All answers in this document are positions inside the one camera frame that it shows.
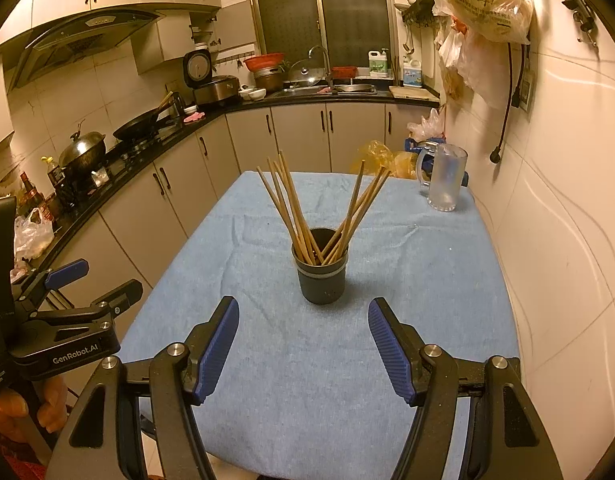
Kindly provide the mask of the left hand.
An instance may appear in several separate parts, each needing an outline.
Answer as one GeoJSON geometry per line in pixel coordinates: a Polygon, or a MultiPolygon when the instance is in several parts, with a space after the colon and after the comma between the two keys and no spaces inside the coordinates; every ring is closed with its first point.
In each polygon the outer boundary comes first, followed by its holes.
{"type": "MultiPolygon", "coordinates": [[[[67,422],[68,388],[64,378],[59,375],[46,379],[42,391],[45,402],[38,410],[36,419],[42,428],[54,434],[64,428],[67,422]]],[[[3,390],[0,393],[0,434],[14,442],[27,443],[18,422],[25,419],[29,412],[26,400],[18,392],[3,390]]]]}

